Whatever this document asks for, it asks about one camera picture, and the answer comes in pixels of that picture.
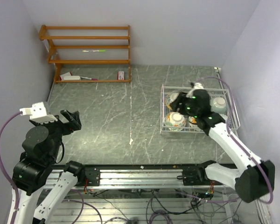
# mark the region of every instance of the white wall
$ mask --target white wall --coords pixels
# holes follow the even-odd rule
[[[23,0],[46,25],[131,25],[132,64],[221,67],[259,0]]]
[[[22,107],[46,100],[53,69],[21,0],[0,0],[0,128]],[[28,117],[18,117],[7,126],[1,139],[2,158],[8,173],[20,159]],[[11,204],[11,187],[0,171],[0,224],[5,223]]]
[[[280,0],[262,0],[228,56],[222,77],[240,112],[240,138],[276,166],[271,211],[280,224]]]

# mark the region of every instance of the black and white robotic arm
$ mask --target black and white robotic arm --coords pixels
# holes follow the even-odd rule
[[[197,171],[197,176],[202,181],[213,180],[231,187],[243,201],[249,203],[269,193],[267,182],[255,165],[257,163],[264,170],[272,189],[274,188],[273,163],[262,161],[236,135],[227,130],[225,120],[218,113],[211,112],[210,96],[200,83],[193,84],[193,89],[188,93],[180,92],[170,106],[180,114],[196,116],[198,127],[222,147],[237,167],[230,169],[215,161],[204,162]],[[85,180],[84,165],[75,161],[68,162],[57,184],[35,209],[43,186],[52,171],[52,165],[56,164],[62,137],[81,129],[79,112],[61,111],[69,121],[63,123],[59,116],[50,114],[47,103],[37,103],[21,111],[22,115],[30,116],[30,122],[35,127],[28,131],[22,144],[25,152],[14,167],[12,179],[19,189],[19,200],[16,200],[17,192],[13,189],[8,223],[48,224],[57,206],[72,187]],[[244,147],[247,153],[244,153],[241,147]],[[19,209],[14,211],[16,201],[19,202]]]

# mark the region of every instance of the marble surface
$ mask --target marble surface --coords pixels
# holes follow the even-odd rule
[[[115,79],[123,67],[67,67],[62,73]],[[129,83],[56,84],[49,101],[51,112],[80,111],[82,130],[64,136],[62,164],[174,164],[215,160],[229,156],[203,133],[160,134],[160,92],[166,86],[190,86],[199,78],[215,76],[213,67],[133,66]],[[217,80],[203,82],[220,88]]]

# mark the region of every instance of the white wire basket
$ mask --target white wire basket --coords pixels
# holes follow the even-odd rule
[[[184,116],[186,119],[186,126],[181,129],[181,127],[174,128],[172,126],[167,126],[165,125],[165,120],[166,116],[173,112],[168,105],[166,105],[166,101],[170,97],[172,93],[175,92],[189,92],[192,88],[191,87],[173,87],[173,86],[164,86],[162,85],[161,87],[161,128],[160,128],[160,133],[162,132],[172,132],[172,133],[204,133],[199,127],[193,126],[189,123],[189,117]],[[231,109],[231,96],[228,90],[226,89],[205,89],[208,94],[210,95],[210,98],[215,98],[215,97],[222,97],[225,99],[226,104],[227,104],[227,110],[224,113],[228,118],[230,118],[229,122],[229,128],[233,131],[236,132],[236,130],[240,127],[240,122],[238,119],[238,112],[236,109],[236,106],[234,105],[234,111]]]

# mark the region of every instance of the wooden shelf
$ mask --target wooden shelf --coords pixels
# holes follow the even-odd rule
[[[49,35],[48,30],[126,30],[125,36],[92,36],[92,35]],[[45,26],[42,25],[39,31],[39,39],[41,41],[47,40],[49,43],[49,54],[47,57],[48,63],[55,64],[55,83],[97,83],[97,82],[131,82],[132,70],[131,70],[131,37],[130,26],[124,27],[73,27],[73,26]],[[127,45],[55,45],[53,40],[127,40]],[[122,60],[64,60],[61,59],[58,54],[58,49],[127,49],[128,59]],[[62,64],[128,64],[129,65],[129,79],[128,80],[69,80],[60,81],[60,72]]]

